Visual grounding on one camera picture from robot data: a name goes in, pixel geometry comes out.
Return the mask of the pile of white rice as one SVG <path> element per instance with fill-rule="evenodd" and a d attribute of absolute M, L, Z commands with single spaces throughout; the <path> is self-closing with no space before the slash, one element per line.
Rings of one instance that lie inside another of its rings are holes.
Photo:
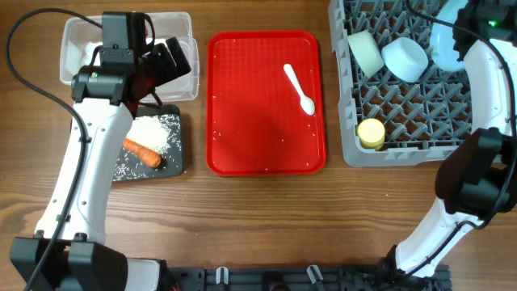
<path fill-rule="evenodd" d="M 183 143 L 179 114 L 139 116 L 127 139 L 147 147 L 162 157 L 158 168 L 144 165 L 135 155 L 122 149 L 116 160 L 114 182 L 170 178 L 183 173 Z"/>

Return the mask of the large white tissue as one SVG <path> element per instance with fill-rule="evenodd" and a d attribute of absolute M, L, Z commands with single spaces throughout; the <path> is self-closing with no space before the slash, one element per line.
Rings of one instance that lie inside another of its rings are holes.
<path fill-rule="evenodd" d="M 89 65 L 90 62 L 91 62 L 91 58 L 93 56 L 93 52 L 95 50 L 95 48 L 97 48 L 98 46 L 101 46 L 102 43 L 101 42 L 88 42 L 84 48 L 84 53 L 85 55 L 82 57 L 82 60 L 81 60 L 81 66 L 83 65 Z M 95 66 L 100 66 L 100 53 L 98 53 L 95 57 L 95 61 L 94 61 L 94 65 Z"/>

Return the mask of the orange carrot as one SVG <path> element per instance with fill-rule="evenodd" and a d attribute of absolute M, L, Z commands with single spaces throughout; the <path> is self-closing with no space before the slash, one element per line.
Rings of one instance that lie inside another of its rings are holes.
<path fill-rule="evenodd" d="M 162 163 L 160 154 L 134 141 L 125 139 L 122 146 L 125 150 L 135 155 L 147 167 L 158 168 Z"/>

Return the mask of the white plastic spoon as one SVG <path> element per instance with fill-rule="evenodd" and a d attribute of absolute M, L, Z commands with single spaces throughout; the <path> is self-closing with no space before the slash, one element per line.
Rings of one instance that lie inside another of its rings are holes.
<path fill-rule="evenodd" d="M 284 64 L 283 66 L 284 72 L 286 76 L 288 77 L 289 81 L 291 82 L 292 86 L 294 87 L 296 93 L 299 95 L 300 98 L 300 106 L 302 110 L 305 112 L 305 114 L 309 116 L 313 116 L 315 114 L 315 104 L 311 100 L 310 97 L 306 96 L 303 92 L 301 85 L 298 81 L 298 78 L 296 76 L 296 73 L 294 69 L 292 68 L 291 64 Z"/>

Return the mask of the green bowl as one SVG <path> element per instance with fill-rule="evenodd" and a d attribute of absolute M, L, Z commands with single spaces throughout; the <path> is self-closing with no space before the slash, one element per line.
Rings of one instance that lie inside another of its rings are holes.
<path fill-rule="evenodd" d="M 357 64 L 367 78 L 384 67 L 380 50 L 370 32 L 362 31 L 348 36 L 348 44 Z"/>

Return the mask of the yellow cup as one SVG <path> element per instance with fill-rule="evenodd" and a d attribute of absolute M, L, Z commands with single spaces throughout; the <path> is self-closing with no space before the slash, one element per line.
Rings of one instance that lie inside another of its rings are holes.
<path fill-rule="evenodd" d="M 375 118 L 363 120 L 356 127 L 359 143 L 365 149 L 380 150 L 385 142 L 385 126 Z"/>

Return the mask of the light blue bowl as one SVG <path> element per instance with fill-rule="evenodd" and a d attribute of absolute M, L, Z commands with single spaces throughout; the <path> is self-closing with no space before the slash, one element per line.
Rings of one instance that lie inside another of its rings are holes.
<path fill-rule="evenodd" d="M 381 56 L 391 73 L 404 82 L 417 82 L 429 62 L 423 48 L 407 37 L 399 37 L 384 46 Z"/>

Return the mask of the light blue plate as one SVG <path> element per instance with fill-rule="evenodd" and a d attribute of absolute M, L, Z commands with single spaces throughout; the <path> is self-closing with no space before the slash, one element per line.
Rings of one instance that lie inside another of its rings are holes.
<path fill-rule="evenodd" d="M 465 7 L 467 0 L 448 0 L 436 18 L 448 23 L 455 23 L 459 9 Z M 456 72 L 464 69 L 464 62 L 459 61 L 460 54 L 453 49 L 455 41 L 452 28 L 434 23 L 431 28 L 431 59 L 441 69 Z"/>

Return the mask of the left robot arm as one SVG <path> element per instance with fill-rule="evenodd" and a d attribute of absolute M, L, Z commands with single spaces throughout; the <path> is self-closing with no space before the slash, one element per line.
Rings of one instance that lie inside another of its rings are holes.
<path fill-rule="evenodd" d="M 106 12 L 103 42 L 71 82 L 69 143 L 52 199 L 10 258 L 29 290 L 177 290 L 163 259 L 130 259 L 105 244 L 116 160 L 147 95 L 191 70 L 179 42 L 156 42 L 149 15 Z"/>

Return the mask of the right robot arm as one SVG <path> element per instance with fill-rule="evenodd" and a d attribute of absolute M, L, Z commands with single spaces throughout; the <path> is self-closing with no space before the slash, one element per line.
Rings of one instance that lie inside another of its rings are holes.
<path fill-rule="evenodd" d="M 424 289 L 469 231 L 516 205 L 516 3 L 469 1 L 450 27 L 469 78 L 472 132 L 441 163 L 429 212 L 381 260 L 383 290 Z"/>

